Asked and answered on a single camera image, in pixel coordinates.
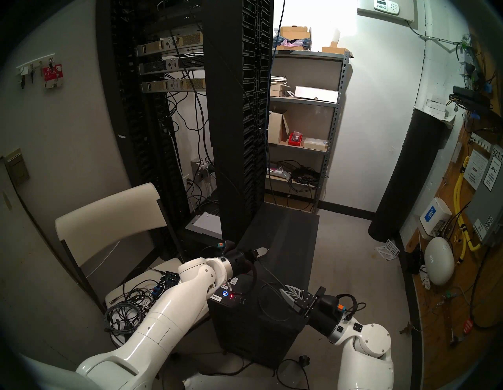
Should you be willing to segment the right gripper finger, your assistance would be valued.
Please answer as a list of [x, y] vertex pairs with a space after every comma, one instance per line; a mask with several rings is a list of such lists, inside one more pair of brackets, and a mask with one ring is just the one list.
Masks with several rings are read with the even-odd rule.
[[280, 295], [297, 314], [304, 318], [309, 316], [316, 303], [316, 298], [307, 291], [280, 291]]
[[306, 290], [294, 287], [284, 286], [279, 289], [282, 298], [291, 307], [311, 307], [321, 298], [322, 294], [311, 294]]

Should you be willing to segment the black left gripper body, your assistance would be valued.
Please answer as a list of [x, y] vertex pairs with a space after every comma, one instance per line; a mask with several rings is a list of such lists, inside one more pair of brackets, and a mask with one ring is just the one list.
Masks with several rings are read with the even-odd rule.
[[226, 259], [230, 264], [232, 276], [248, 273], [251, 266], [247, 262], [255, 262], [255, 250], [233, 249], [226, 252]]

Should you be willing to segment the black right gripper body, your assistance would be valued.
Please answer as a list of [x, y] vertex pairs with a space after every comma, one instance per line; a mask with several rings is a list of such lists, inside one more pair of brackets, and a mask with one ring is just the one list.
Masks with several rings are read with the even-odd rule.
[[321, 296], [310, 312], [308, 325], [323, 336], [330, 336], [342, 318], [339, 301], [339, 296]]

